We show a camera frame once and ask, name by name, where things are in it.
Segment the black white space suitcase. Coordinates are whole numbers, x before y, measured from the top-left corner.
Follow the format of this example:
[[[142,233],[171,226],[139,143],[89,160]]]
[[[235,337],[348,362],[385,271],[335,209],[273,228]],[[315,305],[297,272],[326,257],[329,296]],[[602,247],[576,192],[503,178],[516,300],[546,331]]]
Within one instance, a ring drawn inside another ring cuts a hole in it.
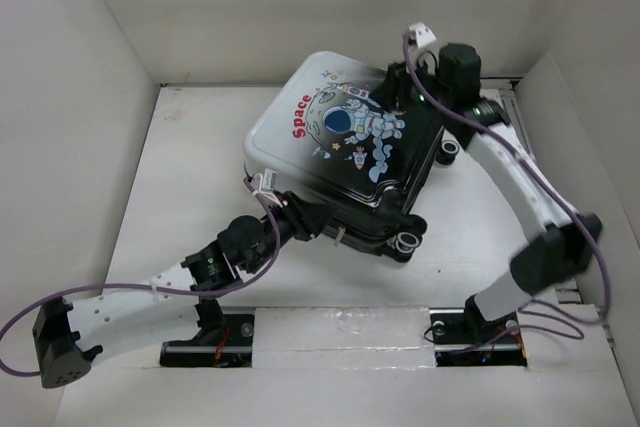
[[[249,173],[271,170],[275,188],[333,206],[324,232],[360,252],[411,259],[427,230],[411,209],[435,163],[459,146],[436,112],[387,110],[371,94],[384,71],[329,51],[307,57],[244,140]]]

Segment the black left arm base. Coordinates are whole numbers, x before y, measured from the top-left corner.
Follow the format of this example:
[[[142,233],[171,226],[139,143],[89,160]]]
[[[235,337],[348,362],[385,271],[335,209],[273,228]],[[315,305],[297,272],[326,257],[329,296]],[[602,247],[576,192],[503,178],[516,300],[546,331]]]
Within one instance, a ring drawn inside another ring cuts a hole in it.
[[[166,368],[252,366],[254,308],[222,308],[217,300],[196,305],[198,332],[188,340],[164,342],[159,365]]]

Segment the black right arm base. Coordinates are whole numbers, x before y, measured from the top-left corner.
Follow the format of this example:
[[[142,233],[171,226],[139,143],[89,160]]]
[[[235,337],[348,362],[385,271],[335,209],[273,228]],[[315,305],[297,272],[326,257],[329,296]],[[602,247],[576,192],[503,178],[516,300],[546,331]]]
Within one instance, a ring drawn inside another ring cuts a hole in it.
[[[464,308],[436,308],[429,319],[423,338],[434,346],[437,367],[527,366],[515,312],[484,322]]]

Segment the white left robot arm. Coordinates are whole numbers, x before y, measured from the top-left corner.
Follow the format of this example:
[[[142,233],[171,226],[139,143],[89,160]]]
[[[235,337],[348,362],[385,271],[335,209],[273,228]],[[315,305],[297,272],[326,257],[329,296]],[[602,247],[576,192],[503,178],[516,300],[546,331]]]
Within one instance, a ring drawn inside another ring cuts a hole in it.
[[[334,209],[287,191],[258,219],[235,218],[214,241],[139,284],[104,287],[70,301],[64,294],[38,310],[32,334],[43,388],[75,382],[92,367],[183,329],[186,343],[214,344],[227,329],[220,297],[257,281],[290,240],[319,236]]]

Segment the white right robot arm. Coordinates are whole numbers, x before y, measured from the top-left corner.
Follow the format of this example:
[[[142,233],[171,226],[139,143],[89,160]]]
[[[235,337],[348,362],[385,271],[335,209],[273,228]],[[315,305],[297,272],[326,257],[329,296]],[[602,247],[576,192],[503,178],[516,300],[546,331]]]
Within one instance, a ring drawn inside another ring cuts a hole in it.
[[[604,298],[609,300],[598,216],[580,213],[557,192],[521,144],[507,111],[481,94],[480,58],[472,46],[442,47],[433,73],[419,63],[428,49],[404,38],[404,60],[389,66],[374,98],[393,109],[426,107],[438,112],[445,129],[499,189],[527,240],[505,273],[467,299],[465,334],[486,340],[497,331],[499,320],[549,288],[585,273],[591,262],[601,269]]]

